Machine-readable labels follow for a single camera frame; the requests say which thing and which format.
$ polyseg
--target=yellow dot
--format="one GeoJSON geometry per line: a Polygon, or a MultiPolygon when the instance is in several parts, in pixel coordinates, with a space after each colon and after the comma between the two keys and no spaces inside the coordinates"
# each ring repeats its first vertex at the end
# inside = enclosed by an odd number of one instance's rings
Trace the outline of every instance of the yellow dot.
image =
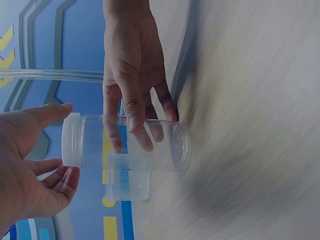
{"type": "Polygon", "coordinates": [[[104,196],[102,199],[102,203],[105,207],[112,208],[116,204],[116,201],[108,201],[107,197],[104,196]]]}

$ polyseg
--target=table surface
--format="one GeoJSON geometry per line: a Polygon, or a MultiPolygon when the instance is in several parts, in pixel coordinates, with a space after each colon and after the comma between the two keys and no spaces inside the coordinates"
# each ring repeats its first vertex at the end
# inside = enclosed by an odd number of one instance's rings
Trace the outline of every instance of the table surface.
{"type": "Polygon", "coordinates": [[[320,2],[151,7],[192,154],[185,172],[151,174],[135,239],[317,239],[320,2]]]}

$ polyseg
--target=clear plastic tube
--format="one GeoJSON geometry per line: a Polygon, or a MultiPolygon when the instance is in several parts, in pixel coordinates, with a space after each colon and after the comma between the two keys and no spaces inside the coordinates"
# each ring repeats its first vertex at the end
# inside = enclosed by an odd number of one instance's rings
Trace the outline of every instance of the clear plastic tube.
{"type": "Polygon", "coordinates": [[[104,80],[104,73],[101,71],[24,68],[0,70],[0,79],[4,78],[102,83],[104,80]]]}

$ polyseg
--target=wrist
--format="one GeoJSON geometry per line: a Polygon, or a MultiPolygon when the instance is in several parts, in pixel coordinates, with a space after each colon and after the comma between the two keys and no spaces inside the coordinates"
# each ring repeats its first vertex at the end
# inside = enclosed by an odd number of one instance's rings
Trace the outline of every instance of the wrist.
{"type": "Polygon", "coordinates": [[[107,19],[112,16],[151,15],[149,0],[103,0],[103,13],[107,19]]]}
{"type": "Polygon", "coordinates": [[[2,161],[6,160],[8,156],[4,150],[0,153],[0,165],[4,166],[0,169],[0,239],[3,237],[5,232],[19,220],[20,211],[22,206],[19,204],[19,199],[22,198],[22,191],[20,190],[19,184],[15,179],[15,176],[7,174],[6,166],[8,164],[2,161]]]}

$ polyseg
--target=finger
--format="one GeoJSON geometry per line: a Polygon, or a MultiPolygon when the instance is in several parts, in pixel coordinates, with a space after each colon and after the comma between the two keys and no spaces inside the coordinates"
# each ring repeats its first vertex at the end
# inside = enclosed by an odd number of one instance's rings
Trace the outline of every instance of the finger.
{"type": "Polygon", "coordinates": [[[163,80],[162,82],[154,86],[154,89],[162,105],[166,118],[169,121],[178,122],[178,110],[175,108],[174,101],[172,100],[172,97],[170,95],[166,80],[163,80]]]}
{"type": "MultiPolygon", "coordinates": [[[[150,92],[143,96],[143,101],[145,105],[145,118],[146,119],[158,119],[155,107],[152,104],[150,92]]],[[[153,139],[159,143],[164,139],[164,131],[162,129],[161,123],[158,121],[146,121],[148,124],[153,139]]]]}
{"type": "Polygon", "coordinates": [[[60,158],[25,161],[37,177],[57,169],[62,164],[62,159],[60,158]]]}
{"type": "Polygon", "coordinates": [[[33,120],[37,123],[28,123],[26,121],[26,128],[35,128],[36,126],[37,129],[44,129],[57,121],[64,120],[71,113],[72,108],[73,106],[70,102],[64,104],[49,103],[44,106],[26,108],[21,111],[32,116],[33,120]]]}
{"type": "Polygon", "coordinates": [[[113,150],[118,154],[122,153],[124,150],[124,146],[120,137],[118,118],[104,115],[102,116],[102,121],[105,132],[113,150]]]}
{"type": "Polygon", "coordinates": [[[148,135],[144,126],[140,131],[132,134],[134,134],[137,142],[143,150],[145,150],[146,152],[151,152],[154,149],[154,145],[152,144],[151,138],[148,135]]]}
{"type": "Polygon", "coordinates": [[[103,126],[105,132],[109,138],[109,142],[113,148],[113,150],[117,153],[122,153],[124,150],[119,128],[118,128],[118,108],[120,97],[112,96],[115,91],[119,91],[120,89],[117,85],[112,86],[104,86],[103,87],[103,126]]]}
{"type": "Polygon", "coordinates": [[[138,71],[128,63],[124,63],[122,69],[125,70],[117,70],[113,75],[121,89],[128,130],[136,133],[143,127],[146,115],[139,89],[138,71]]]}
{"type": "Polygon", "coordinates": [[[64,177],[65,173],[69,169],[68,166],[60,165],[59,168],[51,173],[49,176],[47,176],[45,179],[42,179],[40,183],[48,189],[52,189],[54,186],[56,186],[59,181],[64,177]]]}
{"type": "Polygon", "coordinates": [[[70,167],[59,181],[60,187],[46,189],[45,215],[55,215],[65,209],[74,197],[79,184],[80,170],[78,167],[70,167]]]}

